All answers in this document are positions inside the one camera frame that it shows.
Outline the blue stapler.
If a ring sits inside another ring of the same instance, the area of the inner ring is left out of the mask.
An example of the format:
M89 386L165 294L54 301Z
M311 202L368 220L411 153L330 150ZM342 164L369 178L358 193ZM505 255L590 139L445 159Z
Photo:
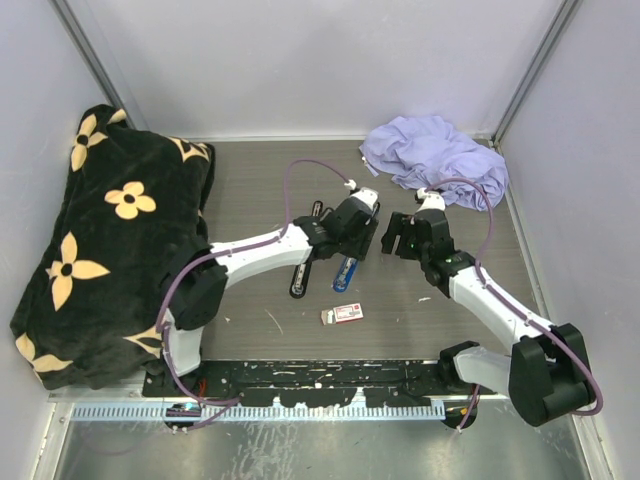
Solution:
M344 258L332 283L332 288L335 292L344 293L348 289L358 263L359 261L356 258Z

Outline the black stapler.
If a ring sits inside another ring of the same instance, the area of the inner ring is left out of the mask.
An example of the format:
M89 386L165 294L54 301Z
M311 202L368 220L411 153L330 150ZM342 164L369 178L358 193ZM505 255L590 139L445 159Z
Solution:
M312 216L319 216L323 210L323 202L316 200L311 209ZM297 265L293 271L289 294L294 299L301 299L306 295L309 278L311 274L312 262L307 260L305 263Z

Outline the red white staple box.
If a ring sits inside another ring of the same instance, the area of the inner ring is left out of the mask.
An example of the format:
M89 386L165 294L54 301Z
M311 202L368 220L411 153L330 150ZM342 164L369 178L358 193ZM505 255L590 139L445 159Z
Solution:
M323 325L329 326L362 320L364 314L360 303L351 303L323 310L320 318Z

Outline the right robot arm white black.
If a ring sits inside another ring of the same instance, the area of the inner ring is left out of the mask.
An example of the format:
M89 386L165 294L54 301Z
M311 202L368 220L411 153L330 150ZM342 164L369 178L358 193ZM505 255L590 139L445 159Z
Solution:
M418 261L431 286L471 312L509 351L500 355L472 341L443 350L438 379L444 390L486 387L508 397L534 427L601 411L602 392L581 332L526 309L491 279L476 258L455 247L443 211L392 213L381 245L385 254Z

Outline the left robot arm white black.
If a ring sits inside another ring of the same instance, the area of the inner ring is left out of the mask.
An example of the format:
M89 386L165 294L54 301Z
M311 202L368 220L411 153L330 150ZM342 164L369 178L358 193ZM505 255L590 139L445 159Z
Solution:
M235 242L185 244L161 281L165 298L158 329L169 367L165 385L178 396L199 387L204 327L217 315L226 289L271 270L335 255L362 261L377 229L378 210L379 194L361 188L323 217L298 217L281 230Z

